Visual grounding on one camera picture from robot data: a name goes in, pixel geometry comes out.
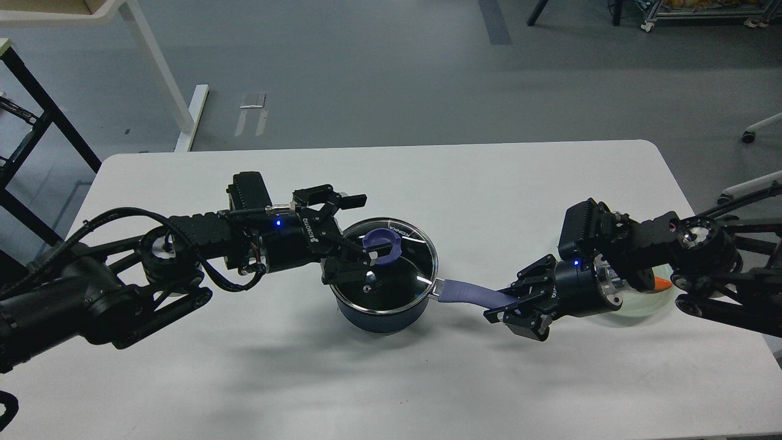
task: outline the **gray floor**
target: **gray floor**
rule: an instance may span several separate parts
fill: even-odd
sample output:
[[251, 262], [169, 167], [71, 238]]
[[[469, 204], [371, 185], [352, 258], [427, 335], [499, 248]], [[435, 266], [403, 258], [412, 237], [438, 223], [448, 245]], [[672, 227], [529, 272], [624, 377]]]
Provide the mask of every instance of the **gray floor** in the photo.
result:
[[[645, 34], [638, 16], [612, 27], [600, 0], [557, 0], [527, 27], [534, 2], [500, 0], [511, 44], [491, 45], [471, 0], [140, 3], [183, 93], [210, 84], [194, 150], [648, 139], [696, 211], [721, 189], [782, 168], [782, 124], [752, 146], [740, 141], [747, 125], [782, 111], [779, 25], [660, 22]], [[119, 17], [0, 36], [100, 157], [173, 149], [176, 125]], [[3, 70], [0, 90], [27, 102]], [[257, 113], [236, 135], [248, 92], [268, 94], [262, 135]], [[0, 155], [16, 142], [11, 119], [0, 115]], [[11, 190], [50, 223], [66, 206], [65, 233], [86, 193], [77, 183], [91, 179], [52, 134]], [[744, 214], [778, 215], [779, 206]], [[39, 241], [0, 221], [10, 254], [38, 252]]]

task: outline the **purple lid handle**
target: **purple lid handle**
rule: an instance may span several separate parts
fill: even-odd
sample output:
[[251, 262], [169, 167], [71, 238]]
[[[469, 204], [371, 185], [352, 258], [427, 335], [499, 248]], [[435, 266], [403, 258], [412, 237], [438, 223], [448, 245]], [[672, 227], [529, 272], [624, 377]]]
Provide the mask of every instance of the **purple lid handle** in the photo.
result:
[[369, 231], [361, 241], [364, 247], [391, 243], [391, 252], [375, 260], [376, 265], [387, 265], [396, 261], [402, 255], [402, 237], [388, 228], [377, 228]]

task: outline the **caster wheel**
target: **caster wheel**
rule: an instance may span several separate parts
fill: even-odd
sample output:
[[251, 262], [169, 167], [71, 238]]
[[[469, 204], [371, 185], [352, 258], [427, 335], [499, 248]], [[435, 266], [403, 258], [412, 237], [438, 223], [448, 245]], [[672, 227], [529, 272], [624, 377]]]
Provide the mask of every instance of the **caster wheel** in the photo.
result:
[[741, 141], [743, 143], [752, 143], [755, 141], [755, 132], [744, 132], [741, 136]]

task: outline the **white table leg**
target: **white table leg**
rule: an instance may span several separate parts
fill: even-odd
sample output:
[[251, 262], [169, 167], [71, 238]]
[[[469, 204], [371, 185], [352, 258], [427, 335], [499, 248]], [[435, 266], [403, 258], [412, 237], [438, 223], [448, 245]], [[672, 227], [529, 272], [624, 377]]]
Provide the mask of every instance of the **white table leg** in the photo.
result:
[[142, 58], [151, 68], [155, 83], [163, 91], [163, 98], [173, 111], [179, 129], [182, 133], [195, 134], [196, 123], [193, 121], [176, 81], [174, 81], [174, 75], [171, 74], [166, 59], [163, 58], [163, 53], [155, 41], [155, 36], [152, 34], [152, 29], [149, 28], [141, 7], [136, 0], [127, 0], [120, 6], [120, 14], [136, 41]]
[[206, 102], [206, 95], [209, 93], [208, 84], [199, 84], [195, 87], [193, 92], [193, 99], [190, 101], [190, 116], [195, 123], [195, 128], [192, 132], [182, 132], [179, 134], [177, 140], [177, 146], [174, 148], [175, 153], [187, 153], [193, 145], [193, 138], [196, 137], [196, 128], [201, 121], [201, 112], [203, 111], [203, 105]]

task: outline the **pot handle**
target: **pot handle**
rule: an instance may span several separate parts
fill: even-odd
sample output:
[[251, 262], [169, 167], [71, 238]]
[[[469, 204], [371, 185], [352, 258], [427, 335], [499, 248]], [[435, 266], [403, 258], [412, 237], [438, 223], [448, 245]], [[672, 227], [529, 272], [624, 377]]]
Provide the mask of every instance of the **pot handle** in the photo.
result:
[[438, 302], [466, 302], [484, 308], [499, 308], [518, 301], [517, 297], [464, 281], [436, 278], [434, 284], [429, 297]]

